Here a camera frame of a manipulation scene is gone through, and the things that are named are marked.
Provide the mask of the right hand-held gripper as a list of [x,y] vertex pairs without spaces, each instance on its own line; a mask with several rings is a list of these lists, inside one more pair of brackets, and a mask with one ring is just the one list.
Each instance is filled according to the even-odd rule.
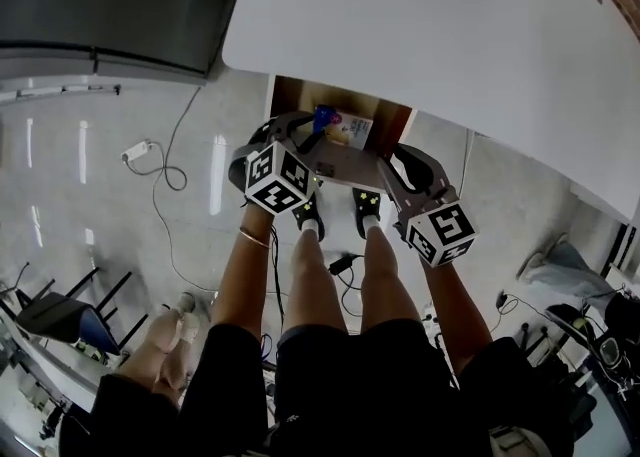
[[398,208],[395,226],[401,239],[431,268],[466,254],[477,238],[478,228],[449,186],[441,163],[406,144],[397,144],[394,156],[403,164],[409,185],[389,159],[379,157],[377,167]]

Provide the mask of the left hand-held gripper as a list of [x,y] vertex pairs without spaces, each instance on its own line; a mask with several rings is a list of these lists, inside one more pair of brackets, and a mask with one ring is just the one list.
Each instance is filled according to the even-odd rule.
[[323,129],[314,129],[310,112],[273,117],[233,152],[229,181],[248,201],[270,214],[289,212],[307,201],[316,189],[315,174],[301,151],[312,151],[324,138]]

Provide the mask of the colourful small box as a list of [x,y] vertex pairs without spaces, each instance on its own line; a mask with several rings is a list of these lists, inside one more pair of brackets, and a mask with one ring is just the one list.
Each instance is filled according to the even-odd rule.
[[373,121],[335,109],[329,105],[317,105],[314,110],[312,132],[323,132],[335,144],[363,150]]

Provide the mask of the wooden drawer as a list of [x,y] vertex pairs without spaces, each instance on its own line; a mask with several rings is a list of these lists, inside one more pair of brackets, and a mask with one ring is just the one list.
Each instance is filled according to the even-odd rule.
[[285,127],[281,131],[285,144],[319,180],[382,192],[384,185],[378,173],[378,158],[389,157],[395,145],[407,139],[417,111],[336,86],[276,74],[269,76],[266,119],[289,113],[311,115],[319,105],[366,119],[370,132],[364,148],[357,150],[333,141],[329,131],[325,131],[314,146],[307,145],[305,141],[313,127],[311,121]]

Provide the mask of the person's right forearm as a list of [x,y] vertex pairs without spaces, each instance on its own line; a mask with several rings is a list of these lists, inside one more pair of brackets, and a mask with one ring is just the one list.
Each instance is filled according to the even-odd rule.
[[432,268],[421,261],[453,371],[464,368],[492,343],[484,318],[451,263]]

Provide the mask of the person's left forearm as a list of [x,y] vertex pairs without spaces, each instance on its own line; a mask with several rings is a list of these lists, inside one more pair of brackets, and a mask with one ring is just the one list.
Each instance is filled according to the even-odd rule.
[[261,207],[246,205],[218,296],[210,310],[213,325],[240,327],[257,341],[261,338],[273,220]]

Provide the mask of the black power adapter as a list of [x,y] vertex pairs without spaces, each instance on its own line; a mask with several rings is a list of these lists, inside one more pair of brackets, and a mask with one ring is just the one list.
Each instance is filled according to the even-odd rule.
[[359,258],[359,255],[353,253],[343,254],[340,258],[335,260],[329,265],[329,272],[337,276],[341,274],[343,271],[351,269],[353,266],[353,262]]

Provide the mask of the person's left leg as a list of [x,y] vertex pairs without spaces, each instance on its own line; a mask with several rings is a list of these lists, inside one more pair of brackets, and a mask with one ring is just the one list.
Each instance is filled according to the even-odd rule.
[[292,255],[292,276],[283,331],[303,325],[322,325],[347,333],[335,283],[325,266],[314,229],[301,232]]

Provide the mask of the white curved desk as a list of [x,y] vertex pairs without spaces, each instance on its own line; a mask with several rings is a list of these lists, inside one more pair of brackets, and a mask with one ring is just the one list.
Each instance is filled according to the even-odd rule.
[[222,57],[467,127],[640,216],[640,41],[612,0],[237,0]]

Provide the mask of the white power strip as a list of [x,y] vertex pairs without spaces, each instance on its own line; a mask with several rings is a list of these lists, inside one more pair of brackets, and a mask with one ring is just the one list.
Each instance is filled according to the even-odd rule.
[[121,154],[124,163],[135,161],[149,152],[149,141],[141,141]]

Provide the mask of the person's black clothes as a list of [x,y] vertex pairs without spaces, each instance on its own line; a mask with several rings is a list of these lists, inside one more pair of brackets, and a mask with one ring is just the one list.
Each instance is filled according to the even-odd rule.
[[62,457],[572,457],[566,405],[509,337],[452,386],[423,326],[392,320],[359,336],[306,325],[278,346],[275,427],[261,346],[243,328],[207,335],[181,405],[107,375]]

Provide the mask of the grey metal cabinet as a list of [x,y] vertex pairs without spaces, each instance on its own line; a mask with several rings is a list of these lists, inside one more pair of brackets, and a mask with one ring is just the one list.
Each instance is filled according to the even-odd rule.
[[236,0],[0,0],[0,82],[57,76],[202,85]]

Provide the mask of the white shelf rack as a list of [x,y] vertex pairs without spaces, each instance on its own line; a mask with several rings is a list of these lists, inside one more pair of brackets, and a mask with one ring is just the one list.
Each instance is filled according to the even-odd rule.
[[72,96],[89,94],[108,94],[119,96],[122,86],[114,85],[67,85],[57,87],[41,87],[22,89],[0,93],[0,106],[6,106],[27,101],[47,99],[52,97],[69,98]]

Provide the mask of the black bags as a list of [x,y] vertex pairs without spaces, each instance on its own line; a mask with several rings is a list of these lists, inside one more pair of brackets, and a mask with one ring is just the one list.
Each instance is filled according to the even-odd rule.
[[640,300],[621,292],[586,298],[591,300],[607,300],[605,329],[568,304],[551,305],[545,315],[589,352],[616,393],[627,400],[640,394]]

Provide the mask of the blue chair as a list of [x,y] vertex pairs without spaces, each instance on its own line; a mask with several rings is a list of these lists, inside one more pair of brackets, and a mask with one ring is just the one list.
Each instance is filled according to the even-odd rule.
[[66,344],[82,342],[103,353],[120,356],[127,343],[142,328],[149,315],[144,314],[129,332],[120,341],[117,341],[108,321],[117,313],[118,308],[114,307],[107,314],[103,314],[102,310],[127,283],[133,273],[128,271],[124,274],[106,296],[94,306],[79,300],[79,296],[99,271],[100,268],[95,267],[66,294],[50,292],[50,286],[47,285],[36,296],[29,298],[18,289],[16,296],[21,303],[22,310],[15,316],[14,323],[20,330],[30,335]]

